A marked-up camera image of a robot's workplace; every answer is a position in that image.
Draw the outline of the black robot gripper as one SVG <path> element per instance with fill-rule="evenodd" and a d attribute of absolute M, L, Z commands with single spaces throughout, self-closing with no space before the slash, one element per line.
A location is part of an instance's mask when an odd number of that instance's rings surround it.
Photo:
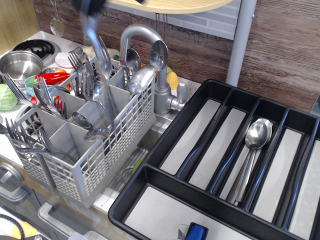
<path fill-rule="evenodd" d="M 86 16 L 98 13 L 105 4 L 105 0 L 72 0 L 72 6 Z"/>

